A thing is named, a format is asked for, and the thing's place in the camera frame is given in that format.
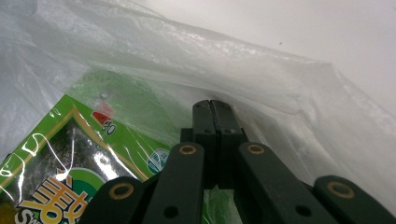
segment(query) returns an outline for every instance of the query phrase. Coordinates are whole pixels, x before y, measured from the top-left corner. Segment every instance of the green package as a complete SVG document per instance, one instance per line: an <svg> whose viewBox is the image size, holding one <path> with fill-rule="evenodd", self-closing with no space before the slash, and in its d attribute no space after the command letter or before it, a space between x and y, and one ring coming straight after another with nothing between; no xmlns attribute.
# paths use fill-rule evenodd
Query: green package
<svg viewBox="0 0 396 224"><path fill-rule="evenodd" d="M0 165L0 224L78 223L110 179L145 181L169 147L65 95Z"/></svg>

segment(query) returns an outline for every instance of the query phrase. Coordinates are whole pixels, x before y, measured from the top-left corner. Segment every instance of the plastic bag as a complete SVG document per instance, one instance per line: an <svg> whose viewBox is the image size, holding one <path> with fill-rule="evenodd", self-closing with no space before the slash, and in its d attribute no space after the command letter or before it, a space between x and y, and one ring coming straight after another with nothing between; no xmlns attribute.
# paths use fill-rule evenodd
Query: plastic bag
<svg viewBox="0 0 396 224"><path fill-rule="evenodd" d="M130 1L0 4L0 157L63 92L95 107L96 99L76 85L101 69L123 76L117 88L125 96L134 80L145 80L167 115L155 119L170 120L175 132L191 126L188 111L197 101L233 105L250 140L269 145L298 178L312 184L321 175L340 175L396 214L395 118L329 63L169 21ZM92 94L100 95L122 97L111 90ZM114 119L134 125L129 109L120 105ZM134 128L155 129L144 122ZM153 137L171 145L175 132Z"/></svg>

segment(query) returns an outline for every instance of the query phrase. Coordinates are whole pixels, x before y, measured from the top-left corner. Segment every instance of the copper-colored ring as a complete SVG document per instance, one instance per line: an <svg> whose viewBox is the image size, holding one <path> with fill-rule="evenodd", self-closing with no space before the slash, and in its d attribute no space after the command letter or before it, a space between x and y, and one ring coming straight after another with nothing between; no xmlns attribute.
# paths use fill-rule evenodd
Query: copper-colored ring
<svg viewBox="0 0 396 224"><path fill-rule="evenodd" d="M116 190L118 188L127 188L127 190L125 193L118 194L118 193L116 193ZM110 196L111 199L122 200L122 199L128 198L133 192L134 192L134 186L130 183L123 182L123 183L118 183L118 184L114 185L108 192L108 195Z"/></svg>
<svg viewBox="0 0 396 224"><path fill-rule="evenodd" d="M250 145L247 147L247 150L252 153L252 154L256 154L256 155L260 155L262 153L265 152L265 149L261 146L258 145Z"/></svg>
<svg viewBox="0 0 396 224"><path fill-rule="evenodd" d="M191 155L194 154L197 151L197 149L196 147L193 146L183 146L178 151L183 155Z"/></svg>
<svg viewBox="0 0 396 224"><path fill-rule="evenodd" d="M346 193L340 192L337 189L335 189L335 187L345 188L345 189L347 189L347 192ZM341 197L341 198L351 199L351 198L355 197L355 191L353 191L353 189L350 186L348 186L348 185L346 185L344 183L341 183L341 182L332 181L332 182L327 184L327 189L331 193L333 193L333 194L335 194L335 195L337 195L338 197Z"/></svg>

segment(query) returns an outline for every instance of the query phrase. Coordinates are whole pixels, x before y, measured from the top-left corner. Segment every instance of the clear plastic bag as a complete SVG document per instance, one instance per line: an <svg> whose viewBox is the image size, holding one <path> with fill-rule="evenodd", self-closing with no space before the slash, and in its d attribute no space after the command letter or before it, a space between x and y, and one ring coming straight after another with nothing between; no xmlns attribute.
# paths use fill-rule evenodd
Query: clear plastic bag
<svg viewBox="0 0 396 224"><path fill-rule="evenodd" d="M117 81L84 79L92 69ZM137 80L166 116L144 109L129 116L144 103L127 105ZM194 103L217 99L233 106L250 140L269 145L301 180L340 175L396 214L396 120L329 63L169 21L130 1L5 0L0 87L0 158L64 92L90 107L108 97L117 105L114 119L169 146L179 128L191 126Z"/></svg>

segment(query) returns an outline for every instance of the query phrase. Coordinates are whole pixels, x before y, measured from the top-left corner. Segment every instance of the white background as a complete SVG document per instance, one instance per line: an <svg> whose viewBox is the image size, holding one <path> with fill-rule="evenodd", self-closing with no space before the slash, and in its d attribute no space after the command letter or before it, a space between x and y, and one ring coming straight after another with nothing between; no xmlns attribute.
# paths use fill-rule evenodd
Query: white background
<svg viewBox="0 0 396 224"><path fill-rule="evenodd" d="M395 0L136 0L173 21L333 63L396 116Z"/></svg>

